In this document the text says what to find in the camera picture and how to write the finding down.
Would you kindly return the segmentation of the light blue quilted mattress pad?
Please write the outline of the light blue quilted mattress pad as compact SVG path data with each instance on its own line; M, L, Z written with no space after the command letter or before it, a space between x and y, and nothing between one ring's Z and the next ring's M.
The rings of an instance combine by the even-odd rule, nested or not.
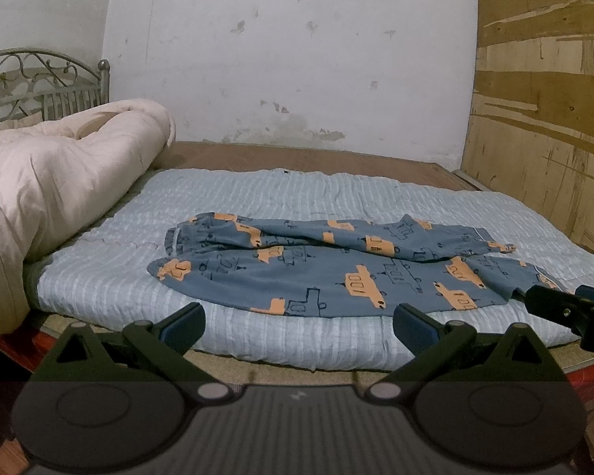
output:
M594 287L594 254L519 201L387 178L164 169L27 267L38 309L111 330L198 301L201 351L311 370L394 370L403 304L439 322L574 340L528 289Z

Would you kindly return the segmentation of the blue pants with orange trucks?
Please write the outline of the blue pants with orange trucks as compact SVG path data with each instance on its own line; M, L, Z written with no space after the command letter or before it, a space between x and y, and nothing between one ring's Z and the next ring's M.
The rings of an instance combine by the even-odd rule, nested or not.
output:
M208 212L168 230L147 271L169 289L257 313L391 316L503 306L514 289L561 289L515 245L484 228L433 224L253 219Z

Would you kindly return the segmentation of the cream white rolled comforter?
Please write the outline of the cream white rolled comforter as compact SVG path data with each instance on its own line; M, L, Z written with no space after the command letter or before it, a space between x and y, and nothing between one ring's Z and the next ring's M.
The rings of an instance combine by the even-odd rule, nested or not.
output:
M175 140L169 111L144 99L0 130L0 334L30 311L24 264L105 215Z

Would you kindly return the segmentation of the grey metal bed headboard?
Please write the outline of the grey metal bed headboard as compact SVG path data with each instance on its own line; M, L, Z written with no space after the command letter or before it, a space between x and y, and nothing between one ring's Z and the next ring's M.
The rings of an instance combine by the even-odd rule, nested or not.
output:
M0 122L58 120L109 102L110 63L90 66L43 48L0 50Z

